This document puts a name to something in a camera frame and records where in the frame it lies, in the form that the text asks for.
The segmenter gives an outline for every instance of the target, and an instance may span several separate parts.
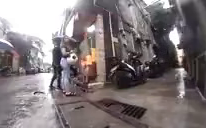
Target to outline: blue umbrella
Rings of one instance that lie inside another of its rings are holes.
[[[0,40],[0,49],[12,51],[14,50],[14,46],[6,40]]]

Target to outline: woman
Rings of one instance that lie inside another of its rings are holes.
[[[62,67],[62,88],[63,93],[66,96],[74,96],[75,87],[70,82],[70,65],[67,62],[67,58],[70,57],[72,51],[67,47],[66,42],[61,43],[61,51],[62,51],[62,59],[61,59],[61,67]]]

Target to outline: road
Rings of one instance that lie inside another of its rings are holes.
[[[61,128],[48,91],[50,78],[51,74],[1,78],[0,128]]]

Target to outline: concrete ground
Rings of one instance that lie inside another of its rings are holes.
[[[62,128],[51,94],[50,74],[0,79],[0,128]]]
[[[183,70],[176,69],[144,85],[124,90],[105,87],[84,97],[49,92],[51,74],[3,78],[0,128],[133,128],[86,100],[102,98],[145,107],[147,111],[139,121],[150,128],[206,128],[206,101],[195,89],[186,89],[182,77]],[[36,91],[44,94],[34,95]],[[62,118],[57,118],[54,104]]]
[[[186,89],[183,69],[130,89],[101,89],[87,94],[91,100],[112,98],[147,108],[141,122],[152,128],[206,128],[206,101],[195,89]]]

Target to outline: storm drain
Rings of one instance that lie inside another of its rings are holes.
[[[98,101],[98,104],[117,113],[120,113],[125,116],[129,116],[135,119],[140,119],[146,112],[146,108],[121,103],[112,99],[103,99]]]

